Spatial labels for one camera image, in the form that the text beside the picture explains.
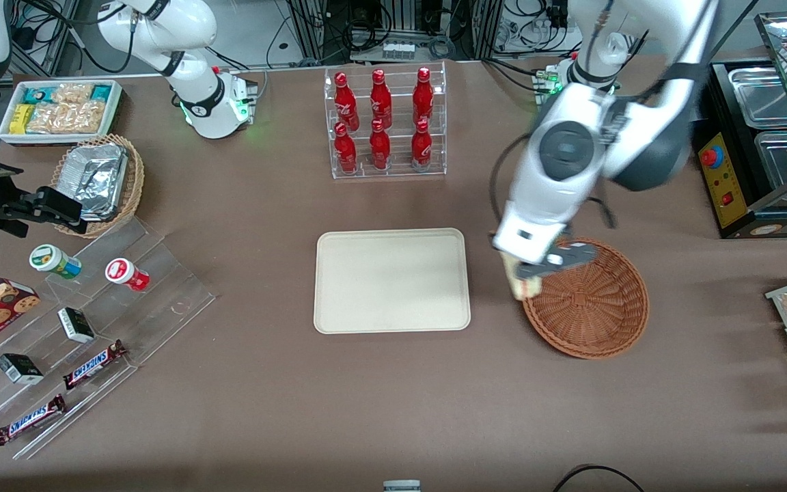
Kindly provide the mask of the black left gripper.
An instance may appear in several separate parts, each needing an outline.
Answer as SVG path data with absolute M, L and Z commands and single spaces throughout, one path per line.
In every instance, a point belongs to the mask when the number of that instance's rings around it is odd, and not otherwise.
M 557 271 L 557 265 L 552 262 L 542 261 L 540 264 L 528 264 L 519 259 L 515 260 L 513 276 L 518 280 L 528 281 L 532 278 L 546 277 Z

